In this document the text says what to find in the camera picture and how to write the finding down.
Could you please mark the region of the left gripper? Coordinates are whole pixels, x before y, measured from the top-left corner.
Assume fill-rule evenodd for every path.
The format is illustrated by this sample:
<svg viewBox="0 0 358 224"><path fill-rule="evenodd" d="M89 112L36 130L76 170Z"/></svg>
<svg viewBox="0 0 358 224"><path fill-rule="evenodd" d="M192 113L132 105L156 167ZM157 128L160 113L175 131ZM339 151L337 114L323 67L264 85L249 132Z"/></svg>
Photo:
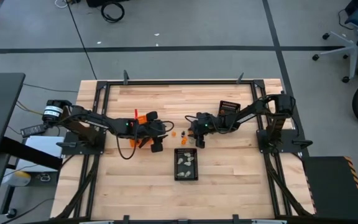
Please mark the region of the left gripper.
<svg viewBox="0 0 358 224"><path fill-rule="evenodd" d="M163 139L168 135L163 135L163 132L167 130L167 126L162 124L162 121L158 119L158 113L156 111L151 111L147 114L147 122L145 124L139 124L138 120L135 119L139 124L139 129L136 131L138 134L137 139L134 140L137 142L138 139L151 138L153 143L150 145L152 152L162 152L163 151Z"/></svg>

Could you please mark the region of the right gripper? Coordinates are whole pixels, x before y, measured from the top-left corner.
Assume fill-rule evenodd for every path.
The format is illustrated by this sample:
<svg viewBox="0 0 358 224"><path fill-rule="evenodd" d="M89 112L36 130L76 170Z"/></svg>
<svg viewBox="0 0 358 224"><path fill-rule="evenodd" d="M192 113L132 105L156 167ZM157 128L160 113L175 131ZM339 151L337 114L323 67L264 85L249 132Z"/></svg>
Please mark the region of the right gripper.
<svg viewBox="0 0 358 224"><path fill-rule="evenodd" d="M190 123L188 130L195 130L195 138L191 138L191 143L195 144L196 141L196 147L198 148L205 148L204 137L207 134L226 134L228 132L225 115L214 116L210 113L198 112L196 118L196 121Z"/></svg>

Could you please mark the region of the black slotted plastic basket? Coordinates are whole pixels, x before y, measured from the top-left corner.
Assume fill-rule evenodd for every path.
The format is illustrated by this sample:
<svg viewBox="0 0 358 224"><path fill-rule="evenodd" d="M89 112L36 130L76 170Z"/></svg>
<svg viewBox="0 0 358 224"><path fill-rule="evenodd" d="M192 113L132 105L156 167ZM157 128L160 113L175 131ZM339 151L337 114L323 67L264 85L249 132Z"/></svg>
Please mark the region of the black slotted plastic basket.
<svg viewBox="0 0 358 224"><path fill-rule="evenodd" d="M184 156L184 153L190 153L191 157L194 157L194 160L191 161L191 166L184 165L187 161L187 157ZM178 165L177 162L179 158L183 159L183 163ZM189 177L178 177L177 174L180 172L186 173L187 171L191 172ZM197 181L198 180L198 154L197 149L195 148L178 148L174 150L174 179L175 181Z"/></svg>
<svg viewBox="0 0 358 224"><path fill-rule="evenodd" d="M220 110L225 110L224 114L219 114ZM230 101L221 100L219 103L218 115L229 115L236 114L241 110L241 105L239 103L233 103Z"/></svg>

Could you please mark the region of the orange slotted plastic basket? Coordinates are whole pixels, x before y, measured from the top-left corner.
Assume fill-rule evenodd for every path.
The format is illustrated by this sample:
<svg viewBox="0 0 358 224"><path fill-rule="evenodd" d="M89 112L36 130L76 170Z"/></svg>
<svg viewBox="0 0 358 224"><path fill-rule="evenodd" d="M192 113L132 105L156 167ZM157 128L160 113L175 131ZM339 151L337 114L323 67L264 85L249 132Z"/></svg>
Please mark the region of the orange slotted plastic basket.
<svg viewBox="0 0 358 224"><path fill-rule="evenodd" d="M138 120L139 124L145 124L147 122L147 116L146 115L136 115L135 119ZM138 139L137 142L135 142L133 139L129 140L131 147L134 147L135 145L138 148L142 148L146 145L151 145L153 143L153 140L151 138L143 138Z"/></svg>

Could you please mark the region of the white box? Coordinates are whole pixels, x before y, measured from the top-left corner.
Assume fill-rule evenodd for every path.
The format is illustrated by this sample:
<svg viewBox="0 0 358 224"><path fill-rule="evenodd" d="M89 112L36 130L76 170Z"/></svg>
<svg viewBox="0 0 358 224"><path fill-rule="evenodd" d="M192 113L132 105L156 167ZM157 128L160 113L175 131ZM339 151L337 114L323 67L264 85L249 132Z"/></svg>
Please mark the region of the white box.
<svg viewBox="0 0 358 224"><path fill-rule="evenodd" d="M62 158L62 148L57 145L58 142L63 142L64 137L61 136L30 136L25 141L26 146L33 147L39 151L45 152L52 156ZM49 167L35 165L33 162L29 162L23 159L19 159L17 170L23 172L56 172L56 169Z"/></svg>

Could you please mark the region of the black power adapter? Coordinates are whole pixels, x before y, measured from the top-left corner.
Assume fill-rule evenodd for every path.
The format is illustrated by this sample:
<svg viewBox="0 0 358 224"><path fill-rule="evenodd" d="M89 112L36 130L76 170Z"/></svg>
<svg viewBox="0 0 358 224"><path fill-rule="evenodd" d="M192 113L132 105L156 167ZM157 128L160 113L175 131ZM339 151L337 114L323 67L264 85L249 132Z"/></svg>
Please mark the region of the black power adapter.
<svg viewBox="0 0 358 224"><path fill-rule="evenodd" d="M46 132L46 130L47 130L47 127L44 124L29 126L29 127L21 129L21 136L23 138L27 138L29 136L43 134L44 132Z"/></svg>

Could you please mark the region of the black desk crossbeam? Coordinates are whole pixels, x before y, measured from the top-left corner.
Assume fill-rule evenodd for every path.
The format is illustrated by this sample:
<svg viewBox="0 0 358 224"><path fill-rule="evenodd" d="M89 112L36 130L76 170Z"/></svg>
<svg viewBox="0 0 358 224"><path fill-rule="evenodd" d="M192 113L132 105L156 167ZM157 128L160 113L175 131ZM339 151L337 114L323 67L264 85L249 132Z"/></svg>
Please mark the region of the black desk crossbeam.
<svg viewBox="0 0 358 224"><path fill-rule="evenodd" d="M9 154L55 170L60 170L63 163L63 159L60 157L26 146L8 137L3 137L0 142L0 154Z"/></svg>

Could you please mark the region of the black equipment case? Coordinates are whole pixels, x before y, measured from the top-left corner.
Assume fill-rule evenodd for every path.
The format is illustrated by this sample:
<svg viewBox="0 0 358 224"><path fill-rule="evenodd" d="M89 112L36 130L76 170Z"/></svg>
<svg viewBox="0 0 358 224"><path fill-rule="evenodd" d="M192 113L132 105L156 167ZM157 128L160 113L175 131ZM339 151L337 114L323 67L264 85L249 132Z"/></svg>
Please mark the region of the black equipment case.
<svg viewBox="0 0 358 224"><path fill-rule="evenodd" d="M109 2L124 2L128 0L85 0L89 7L99 7Z"/></svg>

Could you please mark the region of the black platform with hazard stripes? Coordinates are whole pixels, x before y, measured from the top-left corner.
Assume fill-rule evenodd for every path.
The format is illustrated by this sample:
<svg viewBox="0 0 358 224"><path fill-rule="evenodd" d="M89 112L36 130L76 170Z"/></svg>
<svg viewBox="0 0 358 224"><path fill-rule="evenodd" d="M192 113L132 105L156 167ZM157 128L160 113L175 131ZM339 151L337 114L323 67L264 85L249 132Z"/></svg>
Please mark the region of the black platform with hazard stripes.
<svg viewBox="0 0 358 224"><path fill-rule="evenodd" d="M350 157L306 157L303 167L318 218L358 220L358 176Z"/></svg>

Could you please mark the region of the white and yellow round object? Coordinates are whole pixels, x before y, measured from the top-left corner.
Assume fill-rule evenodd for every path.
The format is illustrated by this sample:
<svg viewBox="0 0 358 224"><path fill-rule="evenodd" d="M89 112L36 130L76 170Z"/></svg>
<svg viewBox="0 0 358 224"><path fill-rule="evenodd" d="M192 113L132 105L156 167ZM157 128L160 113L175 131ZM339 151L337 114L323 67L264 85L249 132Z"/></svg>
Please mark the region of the white and yellow round object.
<svg viewBox="0 0 358 224"><path fill-rule="evenodd" d="M9 174L6 174L2 183L13 187L25 187L31 181L31 175L21 170L15 170Z"/></svg>

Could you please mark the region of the white and blue office chair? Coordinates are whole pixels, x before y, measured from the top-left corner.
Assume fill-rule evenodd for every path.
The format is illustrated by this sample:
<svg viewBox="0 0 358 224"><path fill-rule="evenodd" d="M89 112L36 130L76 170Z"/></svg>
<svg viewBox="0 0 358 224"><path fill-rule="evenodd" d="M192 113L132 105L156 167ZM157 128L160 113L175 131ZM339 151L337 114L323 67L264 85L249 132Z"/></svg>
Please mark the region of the white and blue office chair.
<svg viewBox="0 0 358 224"><path fill-rule="evenodd" d="M347 29L351 29L354 32L356 39L348 39L345 35L339 35L333 31L327 32L322 35L323 40L334 37L341 41L343 47L314 54L312 60L317 61L323 55L343 54L343 59L349 59L349 75L342 78L342 82L347 83L350 79L354 78L354 75L356 74L358 59L358 0L352 0L344 11L347 14L347 19L342 23L339 12L339 24Z"/></svg>

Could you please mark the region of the black aluminium table frame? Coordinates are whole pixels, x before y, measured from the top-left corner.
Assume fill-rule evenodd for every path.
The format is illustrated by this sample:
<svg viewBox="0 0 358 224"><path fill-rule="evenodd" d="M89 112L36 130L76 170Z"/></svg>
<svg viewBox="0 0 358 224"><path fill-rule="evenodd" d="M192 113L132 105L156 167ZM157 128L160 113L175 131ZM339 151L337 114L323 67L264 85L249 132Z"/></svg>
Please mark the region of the black aluminium table frame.
<svg viewBox="0 0 358 224"><path fill-rule="evenodd" d="M257 128L266 126L265 119L252 119L231 134L206 136L205 148L198 150L199 179L179 182L173 177L174 150L181 147L180 134L190 125L185 116L215 113L221 100L251 104L261 95L255 81L131 80L127 85L113 81L109 90L97 85L95 80L83 80L77 104L112 117L131 117L135 109L142 114L156 111L160 119L168 120L170 133L158 153L149 146L133 150L128 140L107 135L96 183L85 191L81 215L113 224L124 217L131 224L249 223L274 217L256 136Z"/></svg>

